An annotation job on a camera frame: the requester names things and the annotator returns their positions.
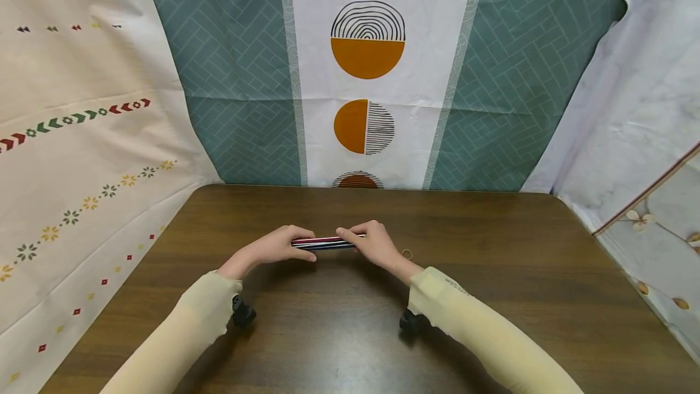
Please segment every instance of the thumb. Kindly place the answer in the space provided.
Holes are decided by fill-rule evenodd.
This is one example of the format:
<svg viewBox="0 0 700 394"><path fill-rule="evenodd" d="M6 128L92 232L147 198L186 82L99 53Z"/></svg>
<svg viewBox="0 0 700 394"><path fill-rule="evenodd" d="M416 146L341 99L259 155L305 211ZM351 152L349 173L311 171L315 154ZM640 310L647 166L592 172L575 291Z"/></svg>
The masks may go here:
<svg viewBox="0 0 700 394"><path fill-rule="evenodd" d="M359 237L357 234L351 232L349 229L339 227L335 230L335 233L340 236L344 241L352 243L356 247L361 247L365 243L365 239Z"/></svg>
<svg viewBox="0 0 700 394"><path fill-rule="evenodd" d="M299 250L299 248L292 248L291 259L299 259L306 261L316 261L316 255L311 251Z"/></svg>

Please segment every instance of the white curtain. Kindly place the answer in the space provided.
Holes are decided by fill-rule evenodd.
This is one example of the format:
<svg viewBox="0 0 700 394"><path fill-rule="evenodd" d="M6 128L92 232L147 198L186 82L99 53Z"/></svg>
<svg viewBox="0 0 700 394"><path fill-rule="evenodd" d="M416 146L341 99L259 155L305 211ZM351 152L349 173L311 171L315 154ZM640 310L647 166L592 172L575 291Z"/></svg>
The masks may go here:
<svg viewBox="0 0 700 394"><path fill-rule="evenodd" d="M0 10L0 391L26 394L219 179L152 0Z"/></svg>
<svg viewBox="0 0 700 394"><path fill-rule="evenodd" d="M625 1L524 190L553 189L700 362L700 2Z"/></svg>

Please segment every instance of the herringbone pattern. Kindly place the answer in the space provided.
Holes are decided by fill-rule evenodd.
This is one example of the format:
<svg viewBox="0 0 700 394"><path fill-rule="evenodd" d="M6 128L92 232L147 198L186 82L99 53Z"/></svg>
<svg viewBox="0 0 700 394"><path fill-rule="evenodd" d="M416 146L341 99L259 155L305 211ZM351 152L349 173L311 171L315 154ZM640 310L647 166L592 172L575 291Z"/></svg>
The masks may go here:
<svg viewBox="0 0 700 394"><path fill-rule="evenodd" d="M480 0L430 188L517 191L621 0Z"/></svg>
<svg viewBox="0 0 700 394"><path fill-rule="evenodd" d="M281 0L154 0L195 132L222 179L299 185Z"/></svg>

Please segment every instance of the wooden table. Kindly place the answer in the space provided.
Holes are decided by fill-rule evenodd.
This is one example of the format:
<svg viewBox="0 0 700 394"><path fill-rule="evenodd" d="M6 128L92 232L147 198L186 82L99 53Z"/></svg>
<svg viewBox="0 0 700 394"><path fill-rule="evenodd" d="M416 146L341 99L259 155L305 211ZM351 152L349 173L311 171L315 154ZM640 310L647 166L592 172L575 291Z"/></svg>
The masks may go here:
<svg viewBox="0 0 700 394"><path fill-rule="evenodd" d="M699 392L699 368L551 196L217 185L194 193L43 393L97 393L238 247L282 224L326 236L370 219L515 322L586 394ZM244 285L257 320L220 338L177 392L505 392L439 331L402 340L407 289L353 252L261 266Z"/></svg>

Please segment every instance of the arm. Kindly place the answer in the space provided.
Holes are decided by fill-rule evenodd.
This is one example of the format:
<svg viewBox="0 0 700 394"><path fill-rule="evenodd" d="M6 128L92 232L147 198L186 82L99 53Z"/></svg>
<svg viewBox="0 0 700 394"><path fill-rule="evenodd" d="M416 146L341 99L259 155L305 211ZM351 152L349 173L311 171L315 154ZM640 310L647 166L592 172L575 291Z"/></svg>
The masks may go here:
<svg viewBox="0 0 700 394"><path fill-rule="evenodd" d="M256 265L286 259L316 261L308 251L292 248L308 230L285 226L241 248L217 271L195 282L165 321L141 344L101 394L172 393L197 358L226 333L233 315L231 300L243 289L242 281Z"/></svg>
<svg viewBox="0 0 700 394"><path fill-rule="evenodd" d="M430 324L469 348L489 375L512 393L582 394L566 371L505 317L437 269L423 269L401 256L382 224L372 221L337 233L409 285L409 310L425 315Z"/></svg>

